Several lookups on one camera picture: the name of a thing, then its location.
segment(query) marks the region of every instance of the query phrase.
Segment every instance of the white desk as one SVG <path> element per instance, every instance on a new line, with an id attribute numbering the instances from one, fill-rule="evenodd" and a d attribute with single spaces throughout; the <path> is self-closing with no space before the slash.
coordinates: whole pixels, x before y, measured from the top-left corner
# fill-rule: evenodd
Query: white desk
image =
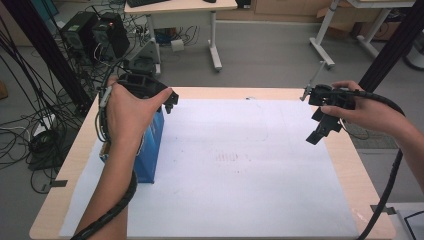
<path id="1" fill-rule="evenodd" d="M 371 40 L 378 31 L 378 28 L 386 19 L 387 15 L 389 15 L 390 10 L 392 8 L 397 7 L 411 7 L 415 1 L 413 0 L 347 0 L 350 4 L 352 4 L 356 8 L 383 8 L 380 15 L 375 20 L 368 34 L 364 36 L 357 36 L 360 44 L 368 50 L 374 57 L 378 55 L 378 51 L 371 45 Z M 331 19 L 333 18 L 334 13 L 336 12 L 337 6 L 340 0 L 334 0 L 331 4 L 330 8 L 325 15 L 325 18 L 322 22 L 321 28 L 318 32 L 316 38 L 310 38 L 310 42 L 312 46 L 317 50 L 319 55 L 324 59 L 327 63 L 328 68 L 332 68 L 335 65 L 335 62 L 331 59 L 331 57 L 327 54 L 324 48 L 321 46 L 322 40 L 324 38 L 325 33 L 327 32 L 328 26 L 331 23 Z"/>
<path id="2" fill-rule="evenodd" d="M 254 88 L 173 88 L 181 99 L 299 99 L 303 89 Z M 30 231 L 32 239 L 61 239 L 59 231 L 64 223 L 76 183 L 87 164 L 96 141 L 94 119 L 97 106 L 93 105 L 70 150 L 56 181 L 66 181 L 65 187 L 50 190 L 46 201 Z M 370 205 L 378 203 L 378 195 L 362 162 L 345 132 L 332 133 L 323 139 L 334 164 L 340 184 L 361 232 L 369 221 Z M 386 240 L 395 237 L 395 229 L 386 214 L 382 214 L 367 239 Z"/>
<path id="3" fill-rule="evenodd" d="M 155 38 L 154 29 L 210 25 L 209 50 L 215 69 L 220 71 L 222 64 L 215 44 L 216 11 L 235 8 L 237 8 L 237 3 L 234 0 L 217 0 L 216 3 L 208 3 L 202 0 L 172 0 L 135 8 L 130 8 L 126 4 L 125 12 L 129 14 L 146 14 L 152 38 Z M 160 74 L 159 65 L 157 65 L 156 72 Z"/>

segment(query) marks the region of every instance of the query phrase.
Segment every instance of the white cable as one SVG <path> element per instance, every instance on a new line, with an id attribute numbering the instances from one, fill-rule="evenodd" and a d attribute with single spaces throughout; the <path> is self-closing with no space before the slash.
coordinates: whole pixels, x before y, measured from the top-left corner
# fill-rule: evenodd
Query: white cable
<path id="1" fill-rule="evenodd" d="M 27 134 L 28 134 L 28 142 L 31 142 L 31 135 L 29 134 L 28 129 L 26 129 L 24 127 L 13 127 L 13 128 L 2 128 L 2 127 L 0 127 L 0 130 L 14 130 L 14 129 L 18 129 L 18 128 L 24 129 L 27 132 Z"/>

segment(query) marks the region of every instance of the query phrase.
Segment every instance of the blue box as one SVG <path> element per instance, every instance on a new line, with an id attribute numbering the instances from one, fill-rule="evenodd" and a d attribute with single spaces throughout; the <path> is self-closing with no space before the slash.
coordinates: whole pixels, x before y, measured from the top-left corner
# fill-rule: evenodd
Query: blue box
<path id="1" fill-rule="evenodd" d="M 161 110 L 155 113 L 152 123 L 144 133 L 143 145 L 134 161 L 134 170 L 139 183 L 154 183 L 164 124 L 165 119 Z M 100 151 L 100 158 L 106 161 L 108 157 L 109 144 L 105 143 Z"/>

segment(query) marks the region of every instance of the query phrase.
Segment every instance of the cardboard box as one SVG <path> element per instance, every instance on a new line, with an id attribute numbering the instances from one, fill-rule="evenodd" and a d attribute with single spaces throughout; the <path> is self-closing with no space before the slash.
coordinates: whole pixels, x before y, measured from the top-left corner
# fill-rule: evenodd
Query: cardboard box
<path id="1" fill-rule="evenodd" d="M 318 10 L 317 18 L 323 18 L 327 15 L 327 11 L 328 7 Z M 374 22 L 380 12 L 379 8 L 355 8 L 350 3 L 342 1 L 336 9 L 331 23 Z"/>
<path id="2" fill-rule="evenodd" d="M 399 25 L 400 22 L 384 22 L 381 24 L 372 39 L 376 41 L 388 41 Z M 352 37 L 356 37 L 358 35 L 366 36 L 371 27 L 372 23 L 356 23 L 351 35 Z"/>
<path id="3" fill-rule="evenodd" d="M 322 8 L 317 12 L 317 18 L 324 18 L 327 15 L 328 7 Z M 355 8 L 346 1 L 341 1 L 337 6 L 336 12 L 331 19 L 326 35 L 344 39 L 349 37 L 355 23 L 374 22 L 381 9 L 376 8 Z"/>
<path id="4" fill-rule="evenodd" d="M 260 0 L 256 3 L 255 13 L 313 16 L 317 10 L 330 4 L 331 0 Z"/>
<path id="5" fill-rule="evenodd" d="M 0 81 L 0 99 L 7 98 L 8 96 L 6 85 Z"/>

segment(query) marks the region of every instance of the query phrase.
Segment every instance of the blue object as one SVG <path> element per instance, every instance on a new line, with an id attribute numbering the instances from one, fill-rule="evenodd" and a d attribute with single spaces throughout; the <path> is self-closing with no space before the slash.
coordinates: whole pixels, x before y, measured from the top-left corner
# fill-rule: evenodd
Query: blue object
<path id="1" fill-rule="evenodd" d="M 134 162 L 139 183 L 154 183 L 164 123 L 163 111 L 156 112 L 152 123 L 144 133 L 144 143 Z"/>

